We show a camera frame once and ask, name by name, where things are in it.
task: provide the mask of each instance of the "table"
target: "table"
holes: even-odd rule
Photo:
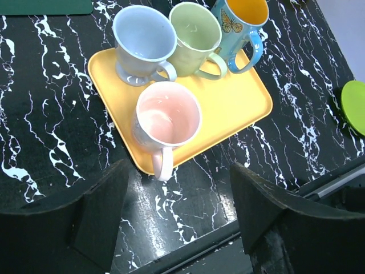
[[[179,1],[130,2],[167,15]],[[364,155],[364,139],[339,109],[340,89],[353,76],[317,3],[268,4],[256,70],[273,98],[272,113],[177,167],[168,182],[135,170],[111,273],[133,271],[234,221],[233,162],[294,190]],[[89,58],[114,45],[113,17],[128,5],[100,0],[91,15],[1,17],[0,208],[130,159],[87,75]]]

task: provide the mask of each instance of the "yellow tray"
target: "yellow tray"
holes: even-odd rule
[[[243,51],[237,55],[239,67],[248,61]],[[115,64],[114,49],[95,53],[88,63],[89,75],[135,164],[153,175],[150,154],[144,152],[131,135],[132,114],[138,96],[148,85],[132,87],[125,84],[117,76]],[[210,62],[205,62],[202,69],[219,74],[218,67]],[[194,140],[174,150],[174,167],[262,119],[273,108],[270,94],[254,68],[238,75],[228,72],[217,81],[189,76],[179,77],[176,82],[190,89],[199,100],[202,126]]]

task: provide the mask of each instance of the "green coaster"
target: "green coaster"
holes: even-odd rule
[[[365,135],[365,84],[355,80],[347,82],[342,89],[341,104],[350,125]]]
[[[92,0],[0,0],[0,15],[89,14]]]

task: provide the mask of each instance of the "pink mug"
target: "pink mug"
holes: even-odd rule
[[[194,139],[201,120],[198,100],[181,84],[156,82],[141,93],[132,132],[137,143],[151,153],[157,180],[171,178],[173,150]]]

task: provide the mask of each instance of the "blue mug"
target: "blue mug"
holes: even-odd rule
[[[142,5],[125,7],[114,17],[113,33],[116,72],[122,81],[130,86],[144,86],[152,80],[175,81],[176,70],[166,59],[176,49],[177,35],[161,12]]]
[[[248,71],[260,60],[263,45],[258,30],[269,19],[269,7],[265,0],[217,0],[213,15],[222,28],[222,41],[215,53],[226,61],[232,73]],[[243,68],[236,65],[237,53],[250,42],[253,56]]]

